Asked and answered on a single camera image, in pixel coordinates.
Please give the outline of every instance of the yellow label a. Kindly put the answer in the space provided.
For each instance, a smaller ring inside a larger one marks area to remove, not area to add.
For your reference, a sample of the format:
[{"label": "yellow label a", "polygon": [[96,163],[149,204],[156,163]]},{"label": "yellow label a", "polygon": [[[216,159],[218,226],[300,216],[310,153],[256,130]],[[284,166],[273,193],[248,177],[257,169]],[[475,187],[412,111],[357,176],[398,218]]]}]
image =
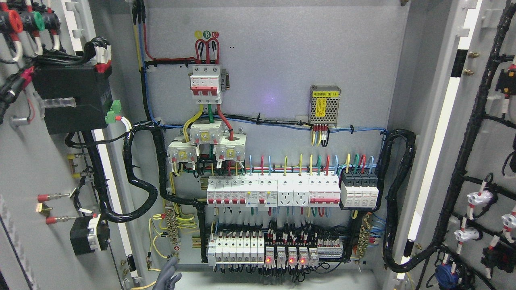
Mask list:
[{"label": "yellow label a", "polygon": [[326,116],[326,98],[315,99],[315,116],[316,117]]},{"label": "yellow label a", "polygon": [[312,92],[314,98],[337,98],[338,91],[314,91]]}]

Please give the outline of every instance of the cable bundle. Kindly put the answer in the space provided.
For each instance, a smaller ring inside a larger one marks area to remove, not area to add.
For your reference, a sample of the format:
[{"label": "cable bundle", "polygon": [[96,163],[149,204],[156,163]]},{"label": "cable bundle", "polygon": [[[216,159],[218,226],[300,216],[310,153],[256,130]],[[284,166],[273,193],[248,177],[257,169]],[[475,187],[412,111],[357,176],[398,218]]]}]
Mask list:
[{"label": "cable bundle", "polygon": [[58,50],[43,50],[43,55],[34,58],[36,64],[49,66],[76,66],[83,65],[90,61],[95,55],[95,47],[108,49],[109,41],[102,36],[95,37],[86,42],[83,48],[83,55],[71,55]]}]

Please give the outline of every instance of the green terminal connector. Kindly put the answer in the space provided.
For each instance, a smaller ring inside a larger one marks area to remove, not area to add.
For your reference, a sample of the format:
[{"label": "green terminal connector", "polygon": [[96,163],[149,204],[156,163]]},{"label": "green terminal connector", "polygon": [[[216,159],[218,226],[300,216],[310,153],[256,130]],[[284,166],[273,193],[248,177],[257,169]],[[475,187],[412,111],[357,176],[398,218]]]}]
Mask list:
[{"label": "green terminal connector", "polygon": [[120,100],[114,100],[113,104],[111,105],[111,108],[109,109],[109,112],[107,112],[106,117],[104,119],[106,120],[107,124],[115,123],[115,117],[120,113],[122,110],[122,104],[120,104]]}]

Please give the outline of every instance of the white connector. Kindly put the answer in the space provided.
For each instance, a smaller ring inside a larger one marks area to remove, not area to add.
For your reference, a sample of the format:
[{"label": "white connector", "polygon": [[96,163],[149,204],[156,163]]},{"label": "white connector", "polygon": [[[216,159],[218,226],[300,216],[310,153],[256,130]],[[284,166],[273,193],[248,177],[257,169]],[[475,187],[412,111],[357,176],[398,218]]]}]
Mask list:
[{"label": "white connector", "polygon": [[465,229],[464,231],[454,231],[455,239],[461,243],[472,239],[480,238],[480,233],[475,229]]}]

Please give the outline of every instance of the black meter box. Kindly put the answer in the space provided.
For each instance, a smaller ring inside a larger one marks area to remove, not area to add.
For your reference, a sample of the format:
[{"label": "black meter box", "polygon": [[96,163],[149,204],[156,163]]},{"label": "black meter box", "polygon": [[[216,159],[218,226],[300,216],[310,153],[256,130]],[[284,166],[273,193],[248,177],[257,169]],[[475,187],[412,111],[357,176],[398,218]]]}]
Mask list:
[{"label": "black meter box", "polygon": [[75,107],[45,109],[49,134],[89,131],[107,127],[105,116],[113,100],[108,77],[111,67],[98,73],[94,65],[46,66],[33,77],[34,88],[43,100],[73,98]]}]

